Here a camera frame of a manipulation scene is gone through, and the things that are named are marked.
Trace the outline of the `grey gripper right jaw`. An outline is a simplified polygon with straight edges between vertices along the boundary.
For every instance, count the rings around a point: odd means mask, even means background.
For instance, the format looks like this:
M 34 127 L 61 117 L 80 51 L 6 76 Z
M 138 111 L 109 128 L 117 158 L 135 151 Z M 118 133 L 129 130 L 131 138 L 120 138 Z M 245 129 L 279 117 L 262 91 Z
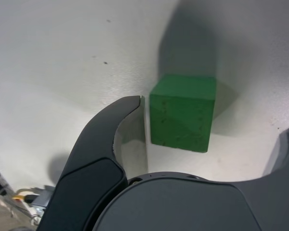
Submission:
M 119 194 L 96 231 L 289 231 L 289 129 L 282 165 L 262 178 L 214 182 L 196 177 L 143 180 Z

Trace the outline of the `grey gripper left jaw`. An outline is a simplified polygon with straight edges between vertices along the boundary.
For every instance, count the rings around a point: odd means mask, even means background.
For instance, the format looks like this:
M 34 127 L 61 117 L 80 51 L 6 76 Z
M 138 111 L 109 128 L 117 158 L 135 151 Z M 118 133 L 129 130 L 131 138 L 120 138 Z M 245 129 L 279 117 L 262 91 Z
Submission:
M 92 230 L 129 180 L 147 172 L 145 98 L 123 97 L 95 115 L 82 130 L 38 230 Z

